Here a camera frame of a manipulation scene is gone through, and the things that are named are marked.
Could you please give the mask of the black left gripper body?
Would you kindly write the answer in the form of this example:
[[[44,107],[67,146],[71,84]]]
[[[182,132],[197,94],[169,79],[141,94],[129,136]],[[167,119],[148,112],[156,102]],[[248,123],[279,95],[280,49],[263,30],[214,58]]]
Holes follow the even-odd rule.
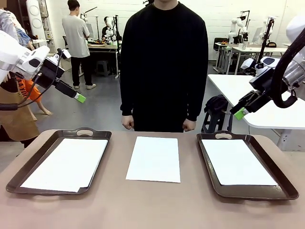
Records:
[[[60,57],[53,56],[47,57],[35,80],[36,83],[44,89],[49,86],[54,86],[56,89],[63,89],[65,87],[64,82],[61,80],[65,70],[60,67]]]

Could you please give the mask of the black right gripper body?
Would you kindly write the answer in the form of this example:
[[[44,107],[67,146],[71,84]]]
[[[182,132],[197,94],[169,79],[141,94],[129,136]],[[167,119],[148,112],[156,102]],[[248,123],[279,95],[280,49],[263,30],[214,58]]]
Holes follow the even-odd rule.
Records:
[[[248,112],[257,112],[269,101],[271,101],[271,98],[265,92],[255,91],[250,98],[247,99],[246,110]]]

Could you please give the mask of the person's left hand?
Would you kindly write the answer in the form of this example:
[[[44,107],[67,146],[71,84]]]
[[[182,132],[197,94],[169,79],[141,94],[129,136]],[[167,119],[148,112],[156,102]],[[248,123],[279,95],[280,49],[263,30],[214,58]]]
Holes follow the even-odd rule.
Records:
[[[196,128],[196,121],[185,119],[183,129],[185,132],[193,131]]]

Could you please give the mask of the person's right hand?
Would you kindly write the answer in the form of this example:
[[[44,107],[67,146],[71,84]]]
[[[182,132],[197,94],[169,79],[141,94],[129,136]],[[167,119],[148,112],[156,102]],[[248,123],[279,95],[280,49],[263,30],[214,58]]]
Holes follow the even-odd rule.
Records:
[[[134,129],[134,119],[132,115],[122,116],[121,124],[127,130]]]

